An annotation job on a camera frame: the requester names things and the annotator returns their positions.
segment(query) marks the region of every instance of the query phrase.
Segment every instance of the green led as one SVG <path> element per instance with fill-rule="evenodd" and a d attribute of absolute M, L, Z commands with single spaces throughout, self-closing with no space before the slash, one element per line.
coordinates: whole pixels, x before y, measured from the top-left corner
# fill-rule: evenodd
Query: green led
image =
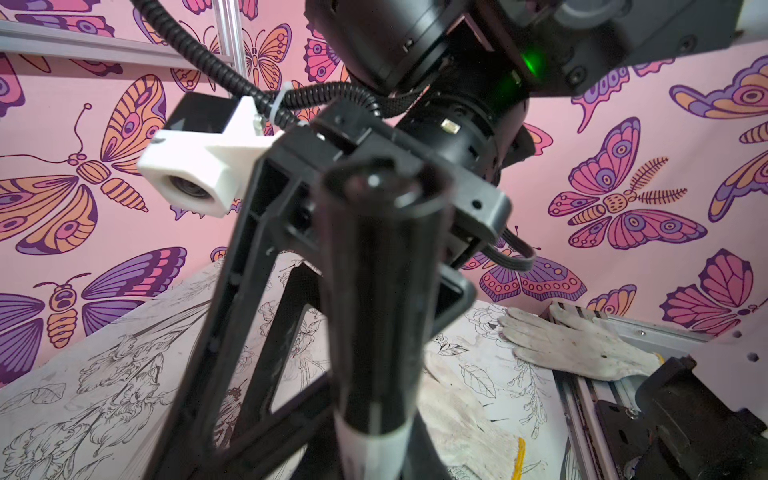
<path fill-rule="evenodd" d="M 528 70 L 531 71 L 534 77 L 538 78 L 544 72 L 544 55 L 536 50 L 527 50 L 522 52 L 521 56 Z"/>

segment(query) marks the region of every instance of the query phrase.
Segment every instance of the butterfly wallpaper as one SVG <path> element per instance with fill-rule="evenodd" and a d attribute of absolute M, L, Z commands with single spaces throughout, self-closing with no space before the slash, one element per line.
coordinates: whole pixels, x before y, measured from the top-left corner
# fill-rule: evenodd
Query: butterfly wallpaper
<path fill-rule="evenodd" d="M 220 51 L 211 0 L 164 5 Z M 303 0 L 238 5 L 260 88 L 349 80 Z M 3 20 L 164 45 L 130 2 L 0 0 Z M 515 273 L 476 254 L 461 271 L 478 299 L 533 313 L 562 299 L 710 335 L 765 321 L 766 51 L 622 67 L 582 96 L 531 99 L 535 155 L 499 187 L 538 259 Z M 192 69 L 0 52 L 0 386 L 226 256 L 240 200 L 223 219 L 196 214 L 135 167 L 190 91 L 226 95 Z"/>

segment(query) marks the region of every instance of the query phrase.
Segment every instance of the white glove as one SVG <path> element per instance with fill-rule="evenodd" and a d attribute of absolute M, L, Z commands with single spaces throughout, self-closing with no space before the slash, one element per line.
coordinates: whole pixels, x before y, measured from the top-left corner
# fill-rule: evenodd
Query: white glove
<path fill-rule="evenodd" d="M 518 345 L 513 351 L 519 359 L 605 381 L 629 375 L 649 376 L 661 365 L 659 356 L 633 347 L 557 305 L 550 305 L 549 313 L 567 326 L 550 323 L 516 308 L 508 308 L 509 316 L 499 320 L 504 326 L 504 337 Z"/>
<path fill-rule="evenodd" d="M 482 480 L 509 480 L 518 440 L 491 423 L 475 394 L 445 360 L 427 352 L 419 412 L 440 460 L 464 465 Z"/>

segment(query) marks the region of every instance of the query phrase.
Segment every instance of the pink wall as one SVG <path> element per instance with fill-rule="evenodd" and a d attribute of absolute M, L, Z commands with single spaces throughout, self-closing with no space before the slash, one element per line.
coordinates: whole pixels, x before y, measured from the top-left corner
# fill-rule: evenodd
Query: pink wall
<path fill-rule="evenodd" d="M 19 12 L 7 8 L 8 2 L 0 2 L 0 10 L 13 19 Z M 116 37 L 147 39 L 126 4 L 94 4 L 92 13 L 103 15 Z M 204 1 L 195 5 L 206 6 Z M 182 0 L 169 0 L 167 6 L 202 40 L 213 22 L 210 9 L 195 15 Z M 302 0 L 246 0 L 243 10 L 250 77 L 261 88 L 286 80 L 309 84 L 342 77 L 342 65 L 307 28 Z M 768 181 L 768 144 L 760 140 L 768 134 L 765 127 L 751 136 L 742 134 L 766 122 L 761 115 L 768 114 L 768 67 L 760 70 L 766 59 L 759 60 L 766 47 L 764 42 L 622 71 L 611 82 L 606 80 L 602 96 L 596 92 L 593 100 L 603 100 L 599 103 L 534 99 L 527 123 L 539 129 L 532 128 L 538 132 L 541 154 L 507 169 L 501 187 L 514 204 L 510 228 L 519 227 L 520 236 L 541 249 L 541 259 L 535 273 L 521 278 L 505 277 L 477 256 L 468 264 L 473 268 L 464 271 L 478 286 L 478 297 L 538 313 L 552 297 L 586 306 L 623 287 L 610 298 L 606 295 L 607 308 L 652 323 L 675 325 L 664 320 L 676 320 L 687 328 L 717 333 L 741 320 L 761 318 L 766 310 L 753 313 L 750 305 L 758 306 L 768 296 L 768 256 L 760 248 L 768 233 L 766 198 L 760 194 Z M 734 76 L 755 62 L 753 71 L 736 78 L 737 85 L 728 89 Z M 162 122 L 180 100 L 179 84 L 210 93 L 205 77 L 140 65 L 92 65 L 89 70 L 59 58 L 0 58 L 0 256 L 5 261 L 0 278 L 0 382 L 41 365 L 143 297 L 199 270 L 229 243 L 235 214 L 219 220 L 174 211 L 131 170 L 131 160 L 146 145 L 152 125 Z M 723 98 L 707 97 L 718 89 L 728 89 Z M 604 101 L 608 93 L 610 100 Z M 692 102 L 697 95 L 699 100 Z M 118 105 L 122 98 L 124 104 Z M 91 108 L 84 109 L 85 104 Z M 597 105 L 589 122 L 584 121 L 583 104 Z M 129 111 L 137 112 L 133 119 L 138 118 L 138 129 L 122 120 L 120 112 Z M 315 113 L 301 115 L 311 118 Z M 609 141 L 609 157 L 600 161 L 603 142 L 617 127 L 627 142 L 614 149 L 622 139 Z M 587 168 L 588 174 L 569 182 L 571 171 L 593 157 L 600 164 L 594 171 L 600 173 L 590 178 Z M 668 161 L 644 167 L 659 157 Z M 752 159 L 754 168 L 730 179 Z M 627 192 L 639 170 L 648 173 L 634 183 L 634 193 Z M 109 178 L 103 180 L 107 173 Z M 117 180 L 102 189 L 110 179 Z M 140 200 L 131 196 L 133 190 Z M 727 211 L 713 210 L 710 215 L 718 191 L 723 198 L 730 192 L 733 203 Z M 566 195 L 562 200 L 563 192 L 578 197 Z M 625 192 L 634 201 L 615 214 L 595 218 L 605 221 L 604 229 L 596 227 L 591 239 L 579 238 L 588 242 L 604 234 L 601 243 L 588 248 L 569 243 L 592 222 L 569 225 L 580 213 L 575 208 L 555 216 L 567 210 L 564 202 L 586 200 L 599 212 L 596 205 L 622 207 L 619 197 L 604 199 Z M 632 213 L 640 209 L 656 213 Z M 609 216 L 615 227 L 607 222 Z M 632 247 L 617 240 L 616 235 L 632 229 L 639 243 L 648 241 Z M 652 240 L 655 237 L 663 240 Z M 90 275 L 65 287 L 67 279 L 82 273 Z M 125 284 L 114 283 L 125 275 L 130 277 Z M 35 288 L 46 282 L 62 288 Z M 77 295 L 74 308 L 67 303 L 72 293 Z"/>

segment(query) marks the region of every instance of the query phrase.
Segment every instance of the screw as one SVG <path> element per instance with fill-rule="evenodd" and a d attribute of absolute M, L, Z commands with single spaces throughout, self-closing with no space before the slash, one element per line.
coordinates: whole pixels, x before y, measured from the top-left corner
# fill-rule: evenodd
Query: screw
<path fill-rule="evenodd" d="M 580 84 L 584 79 L 587 77 L 587 71 L 582 66 L 578 66 L 571 70 L 571 73 L 568 74 L 568 84 L 572 87 L 575 87 L 576 85 Z"/>
<path fill-rule="evenodd" d="M 691 53 L 696 48 L 696 35 L 686 35 L 680 39 L 680 43 L 677 44 L 677 51 L 681 55 Z"/>

